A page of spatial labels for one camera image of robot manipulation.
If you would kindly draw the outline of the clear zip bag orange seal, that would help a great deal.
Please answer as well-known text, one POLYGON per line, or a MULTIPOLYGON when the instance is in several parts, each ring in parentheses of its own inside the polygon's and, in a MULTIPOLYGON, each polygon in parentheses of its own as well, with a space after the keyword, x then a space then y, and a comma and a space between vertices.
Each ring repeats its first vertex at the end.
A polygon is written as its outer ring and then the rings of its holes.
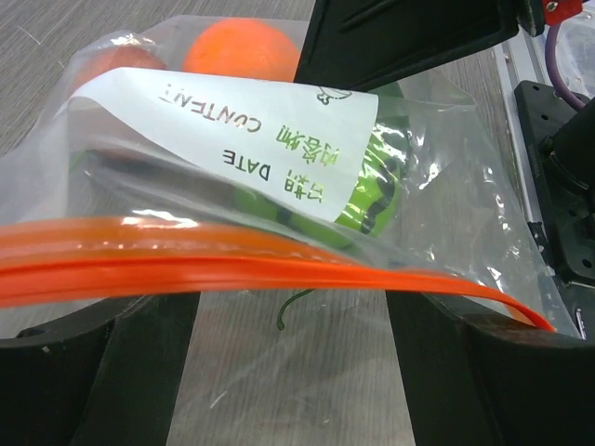
POLYGON ((1 303, 461 295, 577 336, 473 99, 290 83, 299 21, 178 16, 76 52, 1 159, 1 303))

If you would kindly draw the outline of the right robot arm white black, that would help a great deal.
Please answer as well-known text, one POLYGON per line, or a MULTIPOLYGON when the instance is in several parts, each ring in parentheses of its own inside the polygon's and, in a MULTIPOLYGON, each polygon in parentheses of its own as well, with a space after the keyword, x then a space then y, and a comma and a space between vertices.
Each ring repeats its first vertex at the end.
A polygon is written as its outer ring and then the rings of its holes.
POLYGON ((565 86, 555 35, 580 1, 326 0, 315 3, 297 66, 299 83, 368 91, 500 44, 546 33, 557 94, 576 110, 551 137, 551 159, 577 186, 594 185, 594 104, 565 86))

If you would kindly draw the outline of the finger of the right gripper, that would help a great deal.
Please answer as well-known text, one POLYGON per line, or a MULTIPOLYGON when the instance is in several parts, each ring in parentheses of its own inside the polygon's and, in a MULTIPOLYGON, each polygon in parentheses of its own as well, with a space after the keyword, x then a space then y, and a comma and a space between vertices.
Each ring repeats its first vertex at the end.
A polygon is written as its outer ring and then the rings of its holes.
POLYGON ((295 80, 370 91, 545 24, 539 1, 317 0, 295 80))

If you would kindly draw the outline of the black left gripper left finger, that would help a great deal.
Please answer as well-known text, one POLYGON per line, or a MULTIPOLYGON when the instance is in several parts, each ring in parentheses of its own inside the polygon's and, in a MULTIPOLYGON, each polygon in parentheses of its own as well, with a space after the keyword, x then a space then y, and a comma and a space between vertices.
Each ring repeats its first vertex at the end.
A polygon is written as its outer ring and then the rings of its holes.
POLYGON ((4 445, 164 445, 198 295, 104 299, 1 342, 4 445))

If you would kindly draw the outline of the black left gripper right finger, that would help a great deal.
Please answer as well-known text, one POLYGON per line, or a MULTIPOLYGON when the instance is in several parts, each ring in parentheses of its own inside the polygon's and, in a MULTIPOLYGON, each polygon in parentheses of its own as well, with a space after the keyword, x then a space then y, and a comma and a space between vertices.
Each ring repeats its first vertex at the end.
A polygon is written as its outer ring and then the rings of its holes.
POLYGON ((386 298, 416 444, 593 444, 593 342, 465 297, 386 298))

